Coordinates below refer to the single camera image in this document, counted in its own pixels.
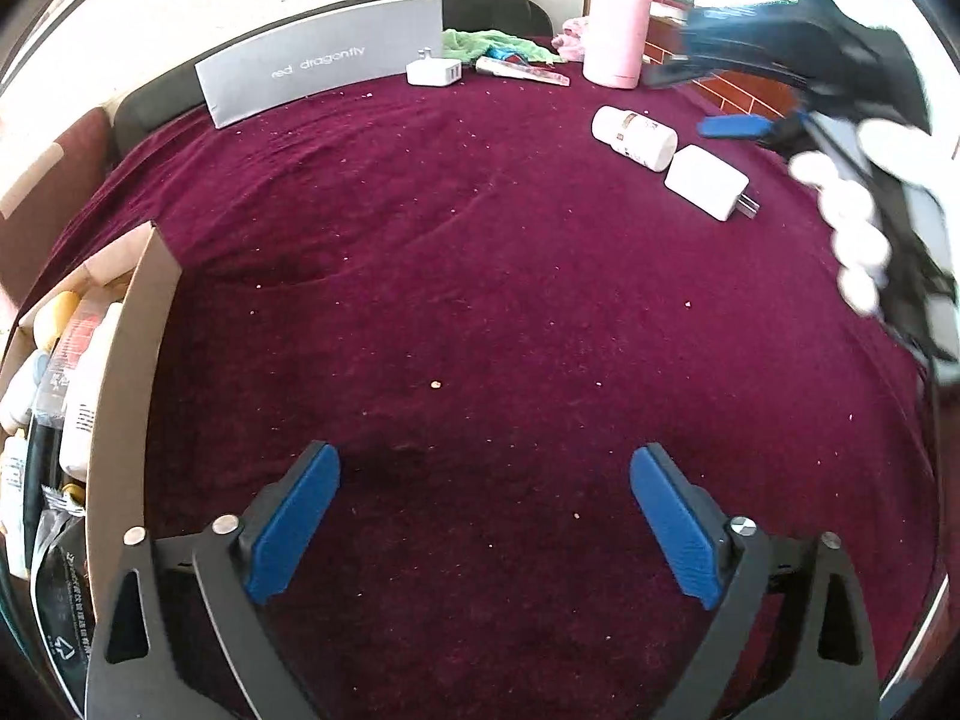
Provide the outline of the right white gloved hand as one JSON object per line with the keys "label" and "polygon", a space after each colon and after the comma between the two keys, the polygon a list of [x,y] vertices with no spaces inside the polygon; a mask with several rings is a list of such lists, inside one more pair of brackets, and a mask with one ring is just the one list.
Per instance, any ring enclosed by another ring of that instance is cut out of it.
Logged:
{"label": "right white gloved hand", "polygon": [[921,128],[871,117],[855,124],[811,114],[814,144],[788,161],[789,174],[817,192],[818,213],[832,230],[833,255],[839,265],[838,291],[858,316],[880,310],[880,288],[893,259],[893,238],[882,231],[875,188],[867,172],[878,167],[918,188],[929,185],[934,138]]}

